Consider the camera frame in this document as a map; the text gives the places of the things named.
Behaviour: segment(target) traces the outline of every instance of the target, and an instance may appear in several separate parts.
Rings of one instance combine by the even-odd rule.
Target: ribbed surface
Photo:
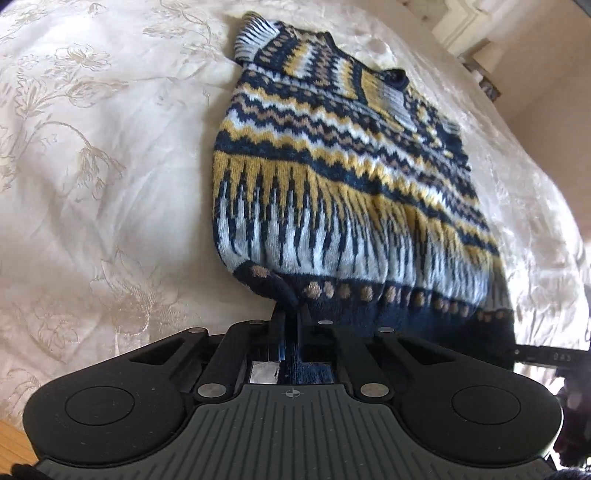
[[[539,480],[537,460],[469,468],[414,443],[390,410],[350,398],[342,385],[247,385],[230,402],[203,406],[181,435],[149,458],[118,468],[44,461],[55,480]]]

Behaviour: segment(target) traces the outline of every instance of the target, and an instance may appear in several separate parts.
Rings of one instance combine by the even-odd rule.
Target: patterned sweater
[[[366,67],[330,33],[249,12],[235,58],[213,164],[214,238],[235,277],[360,335],[392,326],[451,344],[475,330],[511,344],[458,125],[403,70]]]

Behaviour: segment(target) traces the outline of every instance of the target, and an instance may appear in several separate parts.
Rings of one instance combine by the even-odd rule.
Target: bedspread
[[[255,10],[400,67],[463,131],[521,343],[585,348],[573,217],[463,67],[397,2],[15,0],[0,14],[0,417],[41,384],[272,303],[212,241],[213,141]],[[548,383],[550,374],[522,369]]]

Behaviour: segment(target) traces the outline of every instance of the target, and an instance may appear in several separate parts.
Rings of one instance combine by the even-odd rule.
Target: wall
[[[502,92],[495,106],[505,120],[542,95],[591,44],[589,17],[573,1],[519,1],[518,11],[488,33],[505,48],[492,75]]]
[[[527,153],[554,180],[591,251],[591,52],[509,121]]]

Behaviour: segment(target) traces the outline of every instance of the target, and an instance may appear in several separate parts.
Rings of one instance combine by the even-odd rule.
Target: black device
[[[249,384],[280,362],[285,314],[196,327],[41,387],[24,427],[54,480],[538,480],[557,399],[517,375],[382,328],[300,330],[335,383]]]

